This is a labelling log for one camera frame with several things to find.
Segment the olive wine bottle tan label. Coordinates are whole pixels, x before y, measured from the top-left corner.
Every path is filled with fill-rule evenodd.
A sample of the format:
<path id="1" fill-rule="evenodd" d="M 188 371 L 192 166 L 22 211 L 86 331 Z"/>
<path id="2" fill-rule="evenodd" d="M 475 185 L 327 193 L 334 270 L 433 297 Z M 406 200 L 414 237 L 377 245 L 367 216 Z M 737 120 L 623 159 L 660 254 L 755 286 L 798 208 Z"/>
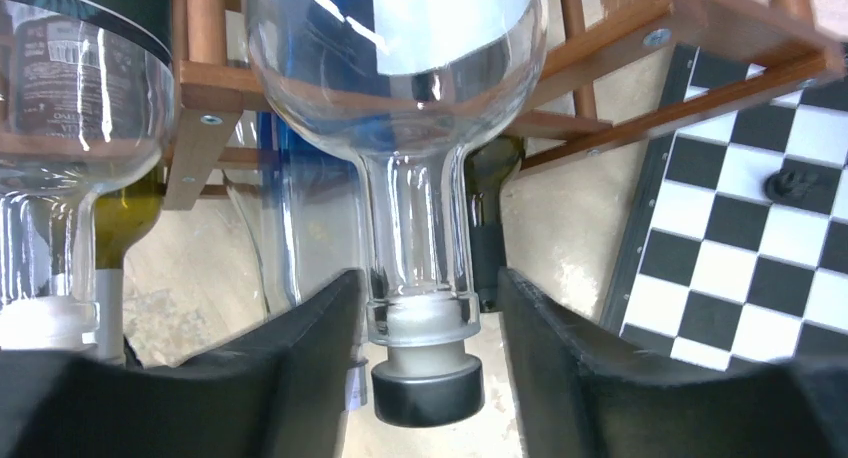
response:
<path id="1" fill-rule="evenodd" d="M 165 194 L 164 180 L 165 166 L 160 163 L 138 181 L 99 197 L 95 203 L 96 357 L 114 365 L 137 363 L 123 328 L 124 259 L 155 226 Z"/>

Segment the dark green wine bottle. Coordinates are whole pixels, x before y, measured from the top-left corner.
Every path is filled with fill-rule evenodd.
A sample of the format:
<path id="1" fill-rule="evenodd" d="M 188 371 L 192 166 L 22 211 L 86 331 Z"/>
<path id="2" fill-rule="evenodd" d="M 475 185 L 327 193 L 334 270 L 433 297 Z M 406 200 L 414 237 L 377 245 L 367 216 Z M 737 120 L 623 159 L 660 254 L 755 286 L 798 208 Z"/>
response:
<path id="1" fill-rule="evenodd" d="M 498 273 L 507 265 L 500 195 L 525 156 L 522 138 L 502 135 L 470 153 L 465 160 L 473 286 L 483 313 L 500 310 Z"/>

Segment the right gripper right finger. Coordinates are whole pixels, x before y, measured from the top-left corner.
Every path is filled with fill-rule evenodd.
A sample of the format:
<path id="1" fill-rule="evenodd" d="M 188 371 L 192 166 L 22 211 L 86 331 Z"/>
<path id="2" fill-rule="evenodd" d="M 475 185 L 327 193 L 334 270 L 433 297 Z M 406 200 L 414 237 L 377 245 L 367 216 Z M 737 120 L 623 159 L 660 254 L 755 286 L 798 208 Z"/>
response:
<path id="1" fill-rule="evenodd" d="M 499 273 L 508 368 L 529 457 L 843 457 L 847 362 L 733 372 L 637 347 Z"/>

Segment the blue square bottle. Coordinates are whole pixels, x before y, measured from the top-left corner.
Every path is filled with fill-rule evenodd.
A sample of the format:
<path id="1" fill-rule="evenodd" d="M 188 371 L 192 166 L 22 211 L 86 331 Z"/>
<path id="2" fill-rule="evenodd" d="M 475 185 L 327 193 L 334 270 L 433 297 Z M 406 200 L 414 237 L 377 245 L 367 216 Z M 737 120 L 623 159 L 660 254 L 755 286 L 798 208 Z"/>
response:
<path id="1" fill-rule="evenodd" d="M 282 100 L 293 93 L 317 125 L 331 96 L 381 91 L 373 49 L 350 27 L 351 18 L 372 21 L 372 0 L 240 2 L 240 63 L 267 106 L 246 112 L 231 139 L 254 153 L 253 167 L 226 172 L 224 183 L 254 246 L 265 311 L 277 315 L 367 263 L 355 165 L 302 138 Z"/>

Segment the brown wooden wine rack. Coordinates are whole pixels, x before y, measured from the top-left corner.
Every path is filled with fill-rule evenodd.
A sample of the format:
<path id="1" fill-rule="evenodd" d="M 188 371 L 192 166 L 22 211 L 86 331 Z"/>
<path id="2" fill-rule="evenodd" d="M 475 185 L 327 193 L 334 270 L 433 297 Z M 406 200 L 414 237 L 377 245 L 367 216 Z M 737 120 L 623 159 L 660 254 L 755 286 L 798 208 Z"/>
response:
<path id="1" fill-rule="evenodd" d="M 582 22 L 582 0 L 562 1 L 566 41 L 547 54 L 538 86 L 509 129 L 555 141 L 525 161 L 533 172 L 838 80 L 846 72 L 842 45 L 815 27 L 810 0 L 602 0 L 607 14 L 591 27 Z M 226 64 L 225 15 L 241 4 L 172 0 L 180 121 L 165 156 L 168 210 L 224 197 L 224 187 L 208 181 L 214 170 L 259 166 L 256 151 L 228 144 L 244 112 L 269 107 L 253 72 Z M 590 88 L 597 79 L 674 44 L 756 64 L 762 73 L 618 124 L 596 117 Z"/>

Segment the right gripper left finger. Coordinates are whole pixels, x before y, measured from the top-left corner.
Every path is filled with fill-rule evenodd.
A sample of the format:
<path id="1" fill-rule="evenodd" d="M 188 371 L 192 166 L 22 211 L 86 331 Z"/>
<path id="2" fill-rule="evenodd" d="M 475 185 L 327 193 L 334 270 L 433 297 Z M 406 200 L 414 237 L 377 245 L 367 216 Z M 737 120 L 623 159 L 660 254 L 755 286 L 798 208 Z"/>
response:
<path id="1" fill-rule="evenodd" d="M 364 278 L 177 367 L 125 369 L 63 351 L 1 355 L 5 457 L 331 457 Z"/>

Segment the clear bottle silver cap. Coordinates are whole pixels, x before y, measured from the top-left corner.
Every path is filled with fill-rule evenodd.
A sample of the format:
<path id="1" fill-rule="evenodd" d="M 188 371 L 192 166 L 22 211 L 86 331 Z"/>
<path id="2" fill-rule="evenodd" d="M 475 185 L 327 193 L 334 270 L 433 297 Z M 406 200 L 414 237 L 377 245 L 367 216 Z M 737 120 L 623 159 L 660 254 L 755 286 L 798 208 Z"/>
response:
<path id="1" fill-rule="evenodd" d="M 171 0 L 1 0 L 1 347 L 90 347 L 93 207 L 175 121 Z"/>

